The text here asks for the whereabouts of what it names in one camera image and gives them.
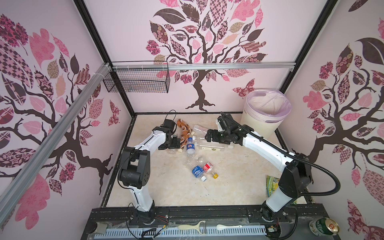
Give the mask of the blue label crushed bottle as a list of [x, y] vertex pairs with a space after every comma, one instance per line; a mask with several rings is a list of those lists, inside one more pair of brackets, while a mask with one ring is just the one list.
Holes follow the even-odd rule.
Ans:
[[200, 179], [202, 182], [205, 182], [207, 180], [207, 177], [205, 176], [205, 171], [200, 166], [193, 167], [192, 174], [195, 178]]

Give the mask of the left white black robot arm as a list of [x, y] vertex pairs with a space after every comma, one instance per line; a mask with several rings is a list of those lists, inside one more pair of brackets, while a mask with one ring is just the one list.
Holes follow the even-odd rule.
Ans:
[[151, 175], [151, 155], [156, 150], [176, 149], [180, 146], [178, 138], [174, 137], [176, 129], [173, 120], [165, 119], [140, 144], [123, 149], [122, 156], [125, 159], [119, 167], [118, 183], [131, 192], [138, 216], [144, 220], [152, 221], [155, 218], [155, 202], [147, 187]]

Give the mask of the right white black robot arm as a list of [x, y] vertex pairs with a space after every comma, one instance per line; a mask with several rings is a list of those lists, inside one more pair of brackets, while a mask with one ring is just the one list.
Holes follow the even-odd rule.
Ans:
[[293, 154], [277, 147], [253, 128], [236, 122], [230, 114], [221, 113], [217, 125], [217, 130], [207, 130], [205, 134], [207, 142], [226, 145], [233, 143], [248, 148], [282, 173], [278, 188], [261, 207], [261, 216], [266, 222], [273, 221], [284, 207], [300, 198], [307, 186], [313, 182], [312, 167], [303, 154]]

